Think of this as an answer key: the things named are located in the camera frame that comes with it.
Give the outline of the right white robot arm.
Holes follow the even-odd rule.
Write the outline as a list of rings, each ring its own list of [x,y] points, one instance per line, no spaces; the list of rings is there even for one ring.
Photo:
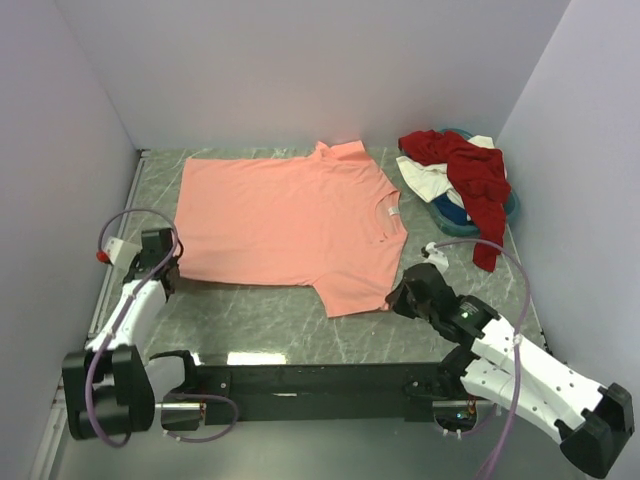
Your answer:
[[[439,365],[439,387],[504,408],[546,433],[583,473],[605,478],[635,431],[632,396],[617,383],[604,386],[519,336],[479,298],[457,295],[429,263],[405,271],[387,296],[391,309],[428,321],[456,347]]]

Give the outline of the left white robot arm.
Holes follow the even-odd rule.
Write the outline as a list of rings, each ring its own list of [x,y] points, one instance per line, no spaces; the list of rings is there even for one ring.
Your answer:
[[[129,265],[115,310],[83,350],[65,356],[62,379],[74,439],[99,438],[119,448],[133,433],[151,427],[157,402],[168,395],[186,402],[199,392],[189,351],[157,354],[147,363],[139,351],[175,293],[178,245],[169,228],[143,231],[141,250]]]

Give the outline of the pink t shirt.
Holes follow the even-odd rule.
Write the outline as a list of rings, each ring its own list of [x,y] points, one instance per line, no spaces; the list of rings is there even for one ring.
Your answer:
[[[285,159],[186,160],[175,224],[190,280],[309,286],[329,317],[384,310],[407,240],[362,142]]]

